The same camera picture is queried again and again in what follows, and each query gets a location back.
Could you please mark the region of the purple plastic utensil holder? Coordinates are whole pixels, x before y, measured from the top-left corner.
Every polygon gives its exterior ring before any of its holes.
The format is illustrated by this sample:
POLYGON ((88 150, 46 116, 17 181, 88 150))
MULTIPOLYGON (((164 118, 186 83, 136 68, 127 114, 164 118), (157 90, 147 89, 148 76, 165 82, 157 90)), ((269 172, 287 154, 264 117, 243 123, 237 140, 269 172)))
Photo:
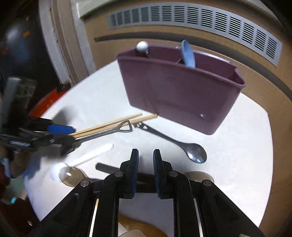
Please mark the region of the purple plastic utensil holder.
POLYGON ((194 51, 195 67, 184 65, 179 48, 151 45, 147 56, 135 48, 117 55, 131 106, 206 135, 214 134, 245 87, 231 62, 194 51))

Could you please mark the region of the metal smiley-handle spoon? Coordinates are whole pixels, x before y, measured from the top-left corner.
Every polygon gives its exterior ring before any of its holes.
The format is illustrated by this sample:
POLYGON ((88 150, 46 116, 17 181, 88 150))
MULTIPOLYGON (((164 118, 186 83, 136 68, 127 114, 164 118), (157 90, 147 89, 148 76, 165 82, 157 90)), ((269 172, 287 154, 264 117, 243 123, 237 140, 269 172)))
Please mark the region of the metal smiley-handle spoon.
POLYGON ((138 122, 138 123, 134 124, 134 127, 139 128, 139 129, 144 130, 144 131, 147 131, 153 135, 156 135, 160 138, 163 138, 163 139, 177 145, 186 153, 188 158, 195 163, 205 163, 207 160, 206 151, 201 145, 198 145, 196 143, 184 143, 184 142, 177 141, 177 140, 155 130, 154 128, 152 128, 152 127, 150 127, 142 122, 138 122))

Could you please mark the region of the white tablecloth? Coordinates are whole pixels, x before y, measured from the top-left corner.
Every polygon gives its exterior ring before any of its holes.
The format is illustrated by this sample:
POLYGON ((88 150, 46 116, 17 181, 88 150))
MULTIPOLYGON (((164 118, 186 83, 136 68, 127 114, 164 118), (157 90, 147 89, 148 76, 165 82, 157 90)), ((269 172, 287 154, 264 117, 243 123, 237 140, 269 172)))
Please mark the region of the white tablecloth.
MULTIPOLYGON (((112 62, 72 87, 43 117, 79 131, 139 112, 129 104, 118 63, 112 62)), ((153 174, 152 154, 159 149, 162 159, 170 162, 174 170, 211 175, 215 185, 255 225, 260 225, 271 190, 273 145, 268 114, 259 104, 240 94, 212 135, 161 117, 148 120, 147 124, 175 140, 201 145, 207 161, 192 162, 178 146, 138 128, 84 142, 65 157, 59 155, 58 147, 44 147, 32 155, 23 175, 37 217, 45 218, 72 190, 62 182, 51 180, 49 171, 54 164, 112 143, 112 150, 79 165, 88 177, 104 179, 106 173, 96 170, 96 164, 119 167, 130 158, 133 149, 139 151, 139 171, 153 174)))

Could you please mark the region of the grey ventilation grille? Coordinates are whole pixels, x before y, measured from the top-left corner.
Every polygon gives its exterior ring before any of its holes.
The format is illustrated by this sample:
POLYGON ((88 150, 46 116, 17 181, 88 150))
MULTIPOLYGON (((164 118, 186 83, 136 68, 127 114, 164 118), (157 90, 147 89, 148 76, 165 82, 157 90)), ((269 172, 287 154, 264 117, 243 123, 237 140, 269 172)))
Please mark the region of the grey ventilation grille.
POLYGON ((259 25, 223 9, 194 3, 142 4, 108 16, 111 29, 168 25, 210 32, 238 42, 277 66, 282 43, 259 25))

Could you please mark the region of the white ball-top utensil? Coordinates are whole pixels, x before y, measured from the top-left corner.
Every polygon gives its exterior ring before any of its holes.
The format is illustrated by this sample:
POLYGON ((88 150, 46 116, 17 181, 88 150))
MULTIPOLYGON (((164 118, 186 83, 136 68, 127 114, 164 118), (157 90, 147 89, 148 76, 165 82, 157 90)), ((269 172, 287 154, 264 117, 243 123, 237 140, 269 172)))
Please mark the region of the white ball-top utensil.
POLYGON ((139 56, 148 57, 149 44, 146 41, 140 41, 136 45, 136 52, 139 56))

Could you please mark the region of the translucent brown spoon black handle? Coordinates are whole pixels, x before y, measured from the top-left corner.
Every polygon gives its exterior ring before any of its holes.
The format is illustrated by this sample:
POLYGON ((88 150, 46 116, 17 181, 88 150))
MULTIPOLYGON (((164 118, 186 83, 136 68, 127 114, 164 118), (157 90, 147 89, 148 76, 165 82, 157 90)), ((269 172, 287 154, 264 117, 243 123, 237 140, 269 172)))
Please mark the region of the translucent brown spoon black handle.
POLYGON ((90 181, 80 169, 70 166, 62 168, 58 177, 63 184, 70 187, 76 187, 83 180, 90 181))

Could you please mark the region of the blue plastic spoon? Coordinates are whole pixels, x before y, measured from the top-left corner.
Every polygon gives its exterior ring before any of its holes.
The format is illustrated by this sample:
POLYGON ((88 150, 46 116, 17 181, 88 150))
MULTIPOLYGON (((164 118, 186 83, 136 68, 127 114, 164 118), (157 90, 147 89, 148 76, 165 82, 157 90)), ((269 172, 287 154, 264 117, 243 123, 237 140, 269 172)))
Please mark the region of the blue plastic spoon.
POLYGON ((195 68, 195 56, 187 40, 181 42, 181 55, 186 67, 195 68))

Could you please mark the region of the red floor mat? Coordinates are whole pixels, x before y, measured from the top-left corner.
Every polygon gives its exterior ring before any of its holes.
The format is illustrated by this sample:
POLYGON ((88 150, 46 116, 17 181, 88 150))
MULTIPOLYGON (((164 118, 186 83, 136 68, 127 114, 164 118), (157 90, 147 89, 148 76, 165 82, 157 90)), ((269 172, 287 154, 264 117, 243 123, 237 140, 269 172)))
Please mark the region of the red floor mat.
POLYGON ((29 116, 40 118, 58 99, 60 99, 69 89, 57 90, 49 92, 41 99, 33 109, 28 113, 29 116))

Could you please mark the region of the metal shovel-handle spoon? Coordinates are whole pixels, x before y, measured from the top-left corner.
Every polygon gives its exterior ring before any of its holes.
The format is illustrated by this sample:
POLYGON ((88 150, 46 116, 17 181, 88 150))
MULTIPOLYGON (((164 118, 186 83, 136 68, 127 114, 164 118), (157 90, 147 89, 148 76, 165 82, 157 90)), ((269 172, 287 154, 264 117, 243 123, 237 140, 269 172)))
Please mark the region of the metal shovel-handle spoon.
POLYGON ((128 133, 132 131, 133 131, 133 128, 130 121, 125 120, 119 123, 118 125, 113 124, 104 128, 95 129, 93 131, 85 132, 83 134, 74 136, 75 143, 73 144, 73 148, 80 146, 81 143, 83 142, 86 142, 95 138, 99 138, 102 136, 106 136, 112 133, 117 133, 117 132, 128 133))

